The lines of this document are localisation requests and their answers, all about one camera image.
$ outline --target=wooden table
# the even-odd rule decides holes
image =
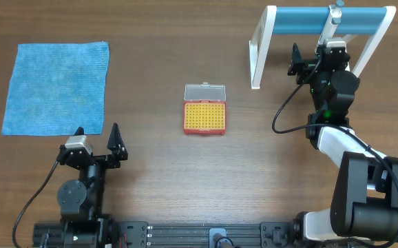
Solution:
[[[96,154],[106,153],[117,122],[127,144],[129,160],[107,173],[104,195],[104,212],[118,220],[260,223],[330,207],[336,166],[303,131],[271,130],[273,115],[295,88],[295,78],[286,75],[292,44],[310,57],[317,37],[274,36],[261,90],[250,88],[248,40],[268,4],[308,1],[0,1],[0,246],[12,245],[14,221],[67,139],[1,135],[20,43],[109,42],[104,130],[90,140]],[[364,141],[398,157],[398,1],[346,2],[375,4],[397,4],[397,14],[361,74],[350,124]],[[352,64],[365,42],[348,45]],[[184,86],[204,81],[227,87],[225,136],[182,132]],[[278,128],[305,124],[312,111],[306,87]],[[69,167],[56,170],[19,225],[20,244],[31,245],[34,223],[60,218],[56,192],[77,177]]]

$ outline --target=white stand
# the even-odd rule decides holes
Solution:
[[[370,36],[369,40],[364,46],[363,52],[358,59],[357,65],[353,68],[352,73],[358,77],[372,56],[373,52],[377,48],[379,42],[383,38],[386,33],[390,23],[392,23],[393,17],[397,11],[394,6],[387,6],[386,8],[386,16],[383,18],[383,21],[379,24],[377,31]],[[277,6],[267,6],[260,17],[259,23],[255,28],[255,32],[251,40],[249,41],[249,62],[250,62],[250,70],[251,70],[251,89],[258,90],[260,89],[260,81],[262,79],[263,69],[266,61],[266,55],[268,54],[269,44],[271,42],[271,37],[273,34],[275,16],[277,14]],[[320,40],[323,38],[332,37],[333,32],[335,31],[334,27],[329,29],[330,32],[325,34],[325,37],[320,37]],[[352,41],[356,35],[347,34],[343,40],[348,43]]]

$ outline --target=transparent lid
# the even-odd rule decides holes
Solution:
[[[225,85],[209,85],[204,82],[200,85],[185,85],[184,101],[226,101]]]

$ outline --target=brown tabletop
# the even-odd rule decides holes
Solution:
[[[318,36],[274,36],[261,89],[250,88],[248,40],[268,4],[308,1],[0,1],[0,246],[12,245],[14,221],[67,139],[1,135],[20,43],[109,42],[103,135],[90,141],[96,154],[106,153],[117,122],[129,150],[129,160],[107,173],[104,212],[117,220],[260,223],[330,207],[338,168],[312,148],[304,131],[271,130],[295,88],[295,78],[286,75],[293,42],[310,57]],[[348,116],[361,139],[398,157],[398,1],[346,2],[375,4],[396,4],[397,13],[360,76]],[[348,44],[351,65],[366,39]],[[227,87],[224,136],[183,134],[185,84],[204,81]],[[277,127],[305,124],[311,112],[305,87]],[[76,178],[74,169],[56,170],[19,225],[21,245],[32,244],[34,223],[59,220],[57,190]]]

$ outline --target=blue towel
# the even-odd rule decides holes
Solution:
[[[108,65],[107,42],[19,45],[1,133],[100,134]]]

